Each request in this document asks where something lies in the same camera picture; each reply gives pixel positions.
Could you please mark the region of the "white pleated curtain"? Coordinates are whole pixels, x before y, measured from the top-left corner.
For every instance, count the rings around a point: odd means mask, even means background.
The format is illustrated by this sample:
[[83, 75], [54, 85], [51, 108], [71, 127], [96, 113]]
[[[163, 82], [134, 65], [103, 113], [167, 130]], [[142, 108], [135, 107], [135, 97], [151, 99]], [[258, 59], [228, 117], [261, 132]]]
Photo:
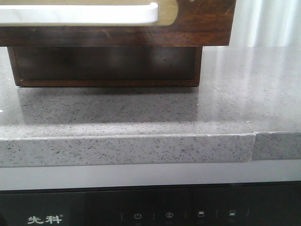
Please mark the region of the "white pleated curtain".
[[231, 47], [292, 47], [301, 45], [299, 0], [236, 1]]

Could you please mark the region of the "black appliance control panel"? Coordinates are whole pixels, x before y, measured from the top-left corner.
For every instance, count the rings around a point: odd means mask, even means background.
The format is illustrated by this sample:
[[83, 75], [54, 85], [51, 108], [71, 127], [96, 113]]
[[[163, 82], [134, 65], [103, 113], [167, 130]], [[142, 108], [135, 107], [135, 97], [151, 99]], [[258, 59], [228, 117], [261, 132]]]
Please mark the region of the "black appliance control panel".
[[300, 182], [2, 191], [3, 226], [298, 226]]

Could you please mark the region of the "lower wooden drawer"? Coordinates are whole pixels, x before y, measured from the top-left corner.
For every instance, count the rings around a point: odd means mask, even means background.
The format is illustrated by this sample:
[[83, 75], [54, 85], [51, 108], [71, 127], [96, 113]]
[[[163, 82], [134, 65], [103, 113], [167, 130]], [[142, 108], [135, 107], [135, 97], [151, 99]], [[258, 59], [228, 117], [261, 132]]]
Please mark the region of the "lower wooden drawer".
[[15, 47], [27, 80], [188, 80], [194, 47]]

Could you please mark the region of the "dark wooden drawer cabinet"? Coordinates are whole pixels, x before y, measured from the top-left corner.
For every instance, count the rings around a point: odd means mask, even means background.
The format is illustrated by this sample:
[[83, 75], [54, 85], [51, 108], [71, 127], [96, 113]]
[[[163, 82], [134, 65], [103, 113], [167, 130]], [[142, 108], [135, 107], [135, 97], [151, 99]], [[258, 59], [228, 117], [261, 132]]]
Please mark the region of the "dark wooden drawer cabinet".
[[194, 74], [188, 80], [27, 80], [21, 78], [15, 47], [8, 47], [8, 55], [17, 86], [21, 87], [196, 87], [200, 81], [202, 48], [195, 48]]

